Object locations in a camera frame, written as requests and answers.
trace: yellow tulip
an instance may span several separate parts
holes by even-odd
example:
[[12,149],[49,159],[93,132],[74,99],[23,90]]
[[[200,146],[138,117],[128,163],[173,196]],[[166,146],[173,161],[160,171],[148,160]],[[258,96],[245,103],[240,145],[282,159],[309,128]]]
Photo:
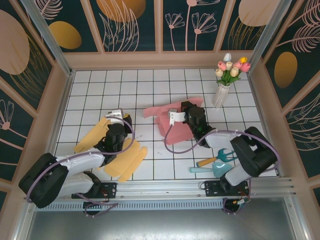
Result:
[[243,56],[243,57],[241,57],[241,58],[239,59],[239,62],[242,63],[242,64],[246,63],[247,61],[248,61],[248,58],[245,57],[245,56]]

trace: flower bouquet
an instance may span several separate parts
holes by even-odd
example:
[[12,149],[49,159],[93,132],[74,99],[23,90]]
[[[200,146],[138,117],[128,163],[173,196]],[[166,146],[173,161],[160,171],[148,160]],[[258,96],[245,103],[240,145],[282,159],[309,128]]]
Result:
[[239,75],[241,73],[249,71],[251,65],[247,61],[248,58],[243,56],[237,62],[232,63],[231,53],[228,52],[224,55],[223,61],[218,62],[218,69],[215,70],[215,75],[221,79],[217,80],[219,88],[215,94],[213,106],[220,108],[227,99],[231,84],[240,79]]

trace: wooden handle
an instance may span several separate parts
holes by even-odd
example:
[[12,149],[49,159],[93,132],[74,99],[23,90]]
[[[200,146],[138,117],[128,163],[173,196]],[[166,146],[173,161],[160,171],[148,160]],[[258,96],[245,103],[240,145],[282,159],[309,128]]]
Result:
[[198,168],[200,168],[200,167],[202,167],[202,166],[204,166],[204,165],[207,165],[207,164],[209,164],[209,163],[214,162],[215,160],[217,160],[216,157],[211,157],[211,158],[208,158],[208,159],[205,159],[205,160],[202,160],[202,161],[198,161],[198,162],[196,163],[196,166],[197,166]]

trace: metal base plate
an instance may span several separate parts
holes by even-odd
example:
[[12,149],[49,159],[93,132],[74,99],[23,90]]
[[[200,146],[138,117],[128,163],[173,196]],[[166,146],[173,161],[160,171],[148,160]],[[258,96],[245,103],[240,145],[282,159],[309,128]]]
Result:
[[238,186],[232,188],[229,193],[226,193],[220,186],[220,181],[205,181],[204,182],[205,195],[207,197],[227,197],[227,196],[241,196],[241,191],[246,195],[249,194],[249,187],[246,181],[240,183]]
[[[116,198],[116,192],[117,192],[117,183],[116,182],[102,182],[100,190],[105,190],[108,195],[106,196],[108,199],[114,199]],[[93,194],[83,194],[88,199],[104,199],[103,193],[99,191],[96,195]],[[72,194],[71,198],[73,199],[80,199],[79,196]]]

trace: white grid floor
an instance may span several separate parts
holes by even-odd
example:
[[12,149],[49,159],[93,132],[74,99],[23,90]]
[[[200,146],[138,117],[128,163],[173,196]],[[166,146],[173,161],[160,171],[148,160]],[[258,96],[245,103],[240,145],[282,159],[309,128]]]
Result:
[[[152,106],[183,101],[187,98],[204,98],[208,122],[220,130],[243,131],[250,126],[263,128],[246,74],[240,75],[223,107],[214,108],[212,102],[218,89],[214,69],[155,69],[155,70],[101,70],[77,71],[70,92],[60,134],[56,156],[73,154],[74,146],[110,110],[122,108],[129,113],[136,132],[136,140],[146,146],[148,154],[131,180],[174,180],[214,178],[212,172],[190,173],[195,163],[217,156],[219,148],[197,146],[185,154],[168,152],[158,127],[152,117],[143,118],[143,109]],[[195,144],[194,140],[173,145],[182,151]],[[229,162],[232,166],[238,160]],[[103,170],[93,172],[102,180],[111,178]],[[263,173],[260,177],[274,177],[276,171]]]

